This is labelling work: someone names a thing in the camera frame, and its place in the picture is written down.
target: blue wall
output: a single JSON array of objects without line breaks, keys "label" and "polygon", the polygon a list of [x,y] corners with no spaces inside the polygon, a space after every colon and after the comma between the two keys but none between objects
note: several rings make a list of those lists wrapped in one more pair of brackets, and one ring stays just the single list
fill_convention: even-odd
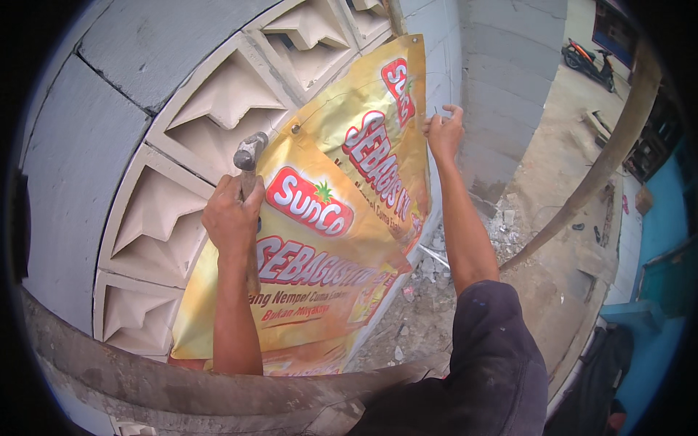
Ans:
[{"label": "blue wall", "polygon": [[[642,219],[642,242],[632,301],[637,295],[642,265],[676,248],[688,238],[683,183],[674,154],[647,181],[647,188],[652,193],[653,205]],[[618,320],[614,320],[613,315],[602,316],[606,321],[618,322],[633,332],[634,351],[630,371],[616,394],[628,411],[628,418],[621,430],[621,436],[625,436],[630,434],[661,385],[681,338],[685,318],[666,320],[661,331],[651,331],[647,329],[641,313],[633,320],[627,316],[621,319],[620,313]]]},{"label": "blue wall", "polygon": [[630,371],[616,394],[628,411],[620,436],[630,434],[661,385],[674,357],[685,320],[684,317],[666,320],[660,333],[647,332],[643,326],[634,323],[623,323],[632,330],[634,350]]},{"label": "blue wall", "polygon": [[647,261],[676,248],[688,238],[686,207],[683,202],[683,183],[674,154],[647,181],[647,189],[652,193],[653,205],[642,218],[642,242],[640,260],[633,289],[637,295],[642,265]]}]

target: ground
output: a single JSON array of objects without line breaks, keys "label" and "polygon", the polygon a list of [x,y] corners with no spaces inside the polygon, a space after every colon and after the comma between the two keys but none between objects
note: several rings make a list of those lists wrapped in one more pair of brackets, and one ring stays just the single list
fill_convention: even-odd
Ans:
[{"label": "ground", "polygon": [[[599,154],[594,135],[583,122],[584,113],[601,110],[615,126],[627,95],[624,83],[609,93],[578,72],[558,67],[540,125],[497,203],[498,213],[492,219],[480,216],[500,264],[554,216]],[[622,192],[622,174],[610,182]],[[573,220],[583,223],[583,230],[568,225],[527,262],[501,274],[501,280],[519,293],[524,321],[543,354],[553,394],[571,368],[569,356],[573,365],[584,346],[616,273],[620,219],[614,215],[616,204],[618,198],[595,196]],[[596,241],[595,226],[601,243]],[[434,234],[431,248],[445,253],[443,229]],[[449,270],[425,257],[403,289],[407,294],[397,294],[346,372],[450,352],[455,298]]]}]

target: scooter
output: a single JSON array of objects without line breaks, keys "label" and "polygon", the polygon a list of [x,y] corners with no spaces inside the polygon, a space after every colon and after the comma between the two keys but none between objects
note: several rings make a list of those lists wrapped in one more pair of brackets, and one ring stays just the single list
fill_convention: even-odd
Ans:
[{"label": "scooter", "polygon": [[570,44],[567,47],[563,47],[562,50],[567,66],[601,82],[608,92],[614,92],[616,85],[613,81],[613,66],[609,60],[611,52],[608,50],[595,50],[604,57],[604,65],[601,67],[601,71],[599,71],[596,65],[594,65],[596,55],[574,42],[571,38],[568,38],[568,40]]}]

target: hand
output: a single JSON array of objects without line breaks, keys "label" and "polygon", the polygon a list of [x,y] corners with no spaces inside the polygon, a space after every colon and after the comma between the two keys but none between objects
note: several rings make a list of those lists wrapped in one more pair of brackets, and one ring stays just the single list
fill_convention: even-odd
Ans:
[{"label": "hand", "polygon": [[201,215],[201,223],[209,233],[209,239],[218,248],[218,258],[230,265],[245,265],[247,252],[255,241],[257,219],[264,198],[264,179],[257,176],[255,188],[242,202],[240,176],[229,174],[221,177]]},{"label": "hand", "polygon": [[422,132],[429,140],[429,148],[434,156],[436,165],[455,163],[458,144],[465,133],[462,126],[463,109],[456,105],[443,105],[443,109],[451,112],[451,117],[442,118],[439,114],[424,120]]}]

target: banner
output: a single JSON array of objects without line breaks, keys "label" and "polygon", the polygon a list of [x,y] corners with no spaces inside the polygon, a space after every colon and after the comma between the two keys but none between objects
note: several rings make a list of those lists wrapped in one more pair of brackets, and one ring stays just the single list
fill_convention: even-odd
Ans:
[{"label": "banner", "polygon": [[[405,254],[430,207],[423,117],[424,44],[405,36],[354,62],[263,153],[262,290],[249,303],[265,374],[341,371],[358,330],[411,271]],[[212,367],[217,259],[209,241],[177,313],[170,363]]]}]

